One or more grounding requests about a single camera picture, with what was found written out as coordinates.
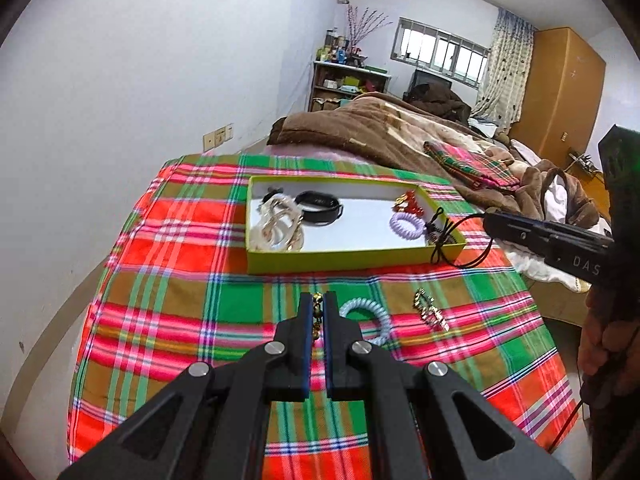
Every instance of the window frame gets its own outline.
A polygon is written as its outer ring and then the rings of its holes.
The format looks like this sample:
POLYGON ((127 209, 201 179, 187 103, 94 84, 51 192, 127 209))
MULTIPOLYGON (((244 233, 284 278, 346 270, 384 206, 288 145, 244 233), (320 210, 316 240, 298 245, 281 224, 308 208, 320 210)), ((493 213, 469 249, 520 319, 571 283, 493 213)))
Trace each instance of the window frame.
POLYGON ((396 34, 394 36, 394 42, 391 47, 391 59, 393 61, 399 61, 402 63, 406 63, 420 70, 424 70, 425 72, 431 72, 436 75, 444 76, 447 79, 451 79, 452 81, 457 81, 466 86, 470 86, 471 88, 478 89, 482 84, 482 80, 486 76, 486 65, 488 63, 488 57, 491 52, 490 48, 486 48, 480 44, 473 43, 472 41, 466 40, 460 36, 456 36, 455 34, 451 34, 446 30, 441 30, 436 27, 431 27, 430 25, 425 25, 424 23, 416 22, 414 20, 409 20, 408 18, 400 17, 398 19, 398 26, 396 27, 396 34), (433 43, 433 50, 431 52, 431 60, 430 62, 420 61, 420 51, 418 51, 415 58, 401 56, 402 51, 402 39, 400 38, 400 31, 403 31, 402 36, 404 36, 404 30, 415 30, 420 32, 423 35, 433 36, 435 41, 433 43), (447 47, 445 50, 445 60, 443 60, 443 64, 441 67, 435 65, 435 57, 436 51, 438 49, 438 44, 442 41, 447 42, 447 47), (451 56, 451 64, 448 70, 444 69, 446 63, 446 52, 449 49, 449 45, 454 45, 454 51, 451 56), (458 64, 458 57, 460 56, 460 48, 465 48, 471 52, 469 55, 469 62, 466 66, 466 72, 464 76, 459 76, 456 72, 456 65, 458 64), (479 54, 482 57, 480 62, 480 70, 478 75, 482 74, 482 77, 479 77, 478 80, 474 80, 473 78, 468 77, 469 66, 471 65, 471 59, 473 54, 479 54))

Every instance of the window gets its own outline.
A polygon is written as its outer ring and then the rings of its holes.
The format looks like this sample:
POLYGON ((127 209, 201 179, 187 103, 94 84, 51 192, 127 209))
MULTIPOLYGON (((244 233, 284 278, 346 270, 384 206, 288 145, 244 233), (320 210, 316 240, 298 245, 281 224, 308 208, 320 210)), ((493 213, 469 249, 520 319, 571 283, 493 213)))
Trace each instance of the window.
POLYGON ((443 30, 400 18, 391 59, 478 88, 489 49, 443 30))

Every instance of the white scrunchie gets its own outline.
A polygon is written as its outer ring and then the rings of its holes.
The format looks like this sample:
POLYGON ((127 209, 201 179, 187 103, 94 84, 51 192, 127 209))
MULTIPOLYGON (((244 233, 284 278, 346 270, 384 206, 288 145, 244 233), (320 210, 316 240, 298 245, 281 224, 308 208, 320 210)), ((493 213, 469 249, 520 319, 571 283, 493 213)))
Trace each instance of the white scrunchie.
POLYGON ((260 205, 260 220, 249 231, 249 247, 268 252, 299 251, 304 243, 302 213, 292 197, 276 193, 260 205))
POLYGON ((342 317, 347 317, 347 314, 356 308, 368 310, 376 316, 380 322, 380 335, 373 339, 367 339, 367 341, 378 346, 382 346, 386 343, 391 335, 392 326, 391 316, 389 316, 389 313, 385 308, 377 301, 367 300, 366 298, 355 298, 354 300, 347 301, 347 303, 340 307, 340 315, 342 317))

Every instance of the purple spiral hair tie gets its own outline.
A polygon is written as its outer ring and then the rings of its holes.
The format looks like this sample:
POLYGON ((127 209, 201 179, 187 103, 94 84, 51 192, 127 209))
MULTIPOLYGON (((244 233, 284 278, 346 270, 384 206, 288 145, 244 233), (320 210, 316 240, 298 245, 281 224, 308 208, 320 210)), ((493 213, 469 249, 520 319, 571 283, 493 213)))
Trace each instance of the purple spiral hair tie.
POLYGON ((417 240, 424 234, 424 220, 411 213, 394 213, 389 220, 389 227, 405 240, 417 240), (403 220, 411 225, 403 225, 403 220))

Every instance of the curtain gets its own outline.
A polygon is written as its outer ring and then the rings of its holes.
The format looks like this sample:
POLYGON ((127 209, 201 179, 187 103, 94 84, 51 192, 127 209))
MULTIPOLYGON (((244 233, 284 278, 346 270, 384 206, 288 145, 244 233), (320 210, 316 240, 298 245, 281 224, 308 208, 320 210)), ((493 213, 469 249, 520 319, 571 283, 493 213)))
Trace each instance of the curtain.
POLYGON ((500 131, 508 131, 511 123, 520 120, 535 30, 526 20, 500 9, 487 73, 478 92, 476 106, 471 110, 472 116, 485 117, 497 123, 500 131))

